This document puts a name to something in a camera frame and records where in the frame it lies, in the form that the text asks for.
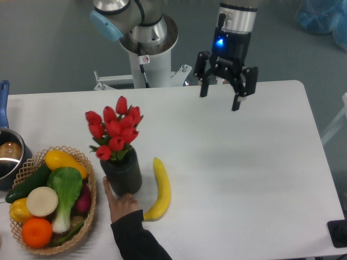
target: yellow banana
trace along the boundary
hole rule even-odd
[[[158,220],[168,209],[171,200],[171,188],[164,164],[157,157],[153,159],[154,172],[158,184],[158,198],[153,206],[143,214],[145,221]]]

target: human hand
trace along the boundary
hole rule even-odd
[[[110,188],[110,183],[107,177],[102,179],[104,183],[105,193],[108,200],[108,206],[110,207],[111,222],[114,223],[121,217],[137,211],[139,209],[139,202],[130,193],[124,194],[120,199],[116,199]]]

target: light blue robot joint cap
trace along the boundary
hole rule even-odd
[[[108,40],[115,42],[124,36],[114,24],[95,10],[91,12],[90,18],[97,30]]]

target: warning sticker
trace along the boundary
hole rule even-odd
[[[139,56],[139,63],[140,64],[150,63],[150,56],[149,55]]]

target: wicker basket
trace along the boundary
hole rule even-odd
[[[21,182],[25,181],[28,176],[30,176],[43,162],[44,162],[44,157],[47,154],[48,151],[51,150],[61,150],[69,153],[72,155],[77,161],[79,161],[81,164],[84,165],[84,167],[87,169],[89,176],[88,176],[88,187],[92,193],[92,204],[91,208],[89,210],[88,215],[81,216],[77,214],[76,211],[72,210],[71,211],[71,227],[72,229],[75,225],[80,223],[81,221],[84,221],[84,225],[82,229],[77,233],[74,237],[71,238],[71,240],[63,243],[60,246],[56,246],[54,248],[49,247],[49,245],[44,246],[42,248],[31,248],[27,246],[22,239],[22,224],[17,223],[14,221],[12,218],[11,220],[11,231],[14,234],[13,237],[17,240],[18,243],[20,243],[21,247],[25,248],[29,252],[36,254],[36,255],[53,255],[57,253],[61,253],[69,248],[71,248],[73,245],[75,245],[79,240],[82,239],[82,237],[88,232],[88,230],[91,228],[91,223],[94,217],[95,213],[95,204],[97,200],[97,185],[95,182],[95,176],[94,176],[94,171],[93,171],[93,166],[91,165],[91,162],[88,160],[88,158],[81,153],[80,151],[71,148],[71,147],[50,147],[49,149],[45,149],[42,152],[38,152],[37,155],[33,156],[32,159],[28,159],[27,162],[23,164],[23,167],[20,169],[19,173],[16,176],[16,180],[14,182],[13,188],[19,185]],[[51,239],[56,239],[61,236],[64,236],[65,233],[63,234],[55,234],[53,233]]]

